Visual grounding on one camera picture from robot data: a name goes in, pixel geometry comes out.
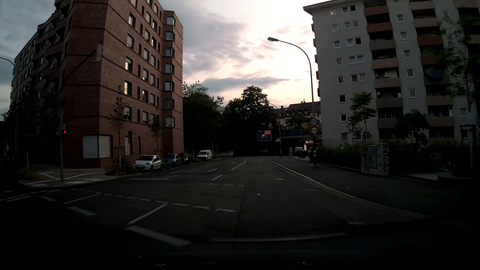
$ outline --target sidewalk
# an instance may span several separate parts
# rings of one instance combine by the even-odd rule
[[[272,158],[282,166],[308,176],[330,188],[371,202],[459,221],[479,223],[480,189],[459,188],[395,176],[319,165],[292,158]]]

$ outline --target street lamp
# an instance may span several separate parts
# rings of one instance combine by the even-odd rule
[[[293,46],[299,48],[301,51],[303,51],[303,53],[305,54],[305,56],[307,56],[308,65],[310,66],[310,86],[312,87],[312,117],[315,117],[315,109],[314,109],[314,106],[313,106],[313,105],[314,105],[314,100],[313,100],[312,63],[310,62],[310,58],[308,57],[308,54],[307,54],[304,50],[302,50],[302,48],[298,47],[298,46],[295,45],[295,44],[288,43],[288,42],[279,40],[279,39],[274,38],[274,37],[269,37],[267,40],[270,41],[270,42],[280,41],[280,42],[283,42],[283,43],[287,43],[287,44],[293,45]],[[315,148],[315,145],[316,145],[315,139],[316,139],[316,137],[317,137],[317,135],[313,135],[313,154],[314,154],[314,155],[315,155],[315,153],[316,153],[316,148]],[[315,168],[317,167],[317,162],[316,162],[315,158],[313,159],[313,166],[314,166]]]
[[[280,112],[278,113],[278,136],[280,136],[280,158],[282,158],[282,131],[280,130]]]

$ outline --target building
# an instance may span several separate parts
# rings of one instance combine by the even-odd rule
[[[360,92],[372,92],[371,106],[378,110],[377,118],[367,124],[372,141],[394,138],[396,117],[415,110],[428,114],[427,137],[461,141],[465,133],[460,125],[477,124],[476,105],[468,111],[465,97],[448,94],[456,78],[448,75],[446,66],[436,80],[427,72],[437,65],[436,52],[448,44],[446,36],[435,33],[438,23],[444,16],[480,17],[479,4],[478,0],[331,0],[304,7],[313,18],[324,145],[351,141],[353,135],[346,127],[350,98]],[[469,51],[478,49],[480,26],[471,31]]]
[[[31,83],[43,105],[33,162],[58,164],[62,98],[66,168],[106,168],[118,158],[118,147],[130,163],[144,154],[183,152],[183,26],[175,12],[157,0],[54,5],[13,71],[12,102]],[[93,56],[97,44],[103,46],[101,62]],[[109,124],[117,98],[128,104],[120,138]],[[155,117],[164,123],[158,148],[148,130]]]

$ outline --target balcony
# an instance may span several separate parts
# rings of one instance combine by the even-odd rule
[[[438,19],[437,18],[413,19],[413,26],[415,28],[438,26]]]
[[[417,37],[419,46],[443,45],[442,36],[420,36]]]
[[[377,108],[403,107],[403,99],[402,98],[377,98],[376,105],[377,105]]]
[[[430,126],[455,126],[455,117],[453,116],[429,116]]]
[[[365,16],[372,16],[384,13],[389,13],[387,5],[363,9],[363,14],[365,14]]]
[[[396,118],[377,119],[377,128],[394,128]]]
[[[457,8],[478,8],[476,0],[455,0],[455,7]]]
[[[370,42],[370,50],[394,49],[396,48],[394,39],[377,40]]]
[[[398,67],[398,58],[378,59],[372,61],[373,69],[395,68]]]
[[[410,3],[410,10],[425,10],[434,8],[435,6],[431,0]]]
[[[453,105],[453,97],[448,96],[426,96],[427,106]]]
[[[438,63],[439,57],[436,55],[426,55],[420,56],[422,65],[436,65]]]
[[[400,77],[375,79],[375,88],[401,87],[401,86],[402,86],[402,80],[400,79]]]
[[[423,77],[423,82],[426,86],[430,86],[430,85],[449,85],[450,84],[450,76],[443,75],[438,80],[432,80],[430,77],[424,76]]]
[[[382,32],[382,31],[388,31],[388,30],[392,30],[392,22],[384,22],[384,23],[367,25],[368,33]]]

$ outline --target dark car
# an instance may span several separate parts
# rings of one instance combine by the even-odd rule
[[[193,162],[193,156],[189,155],[188,153],[180,153],[181,162],[184,165],[191,164]]]

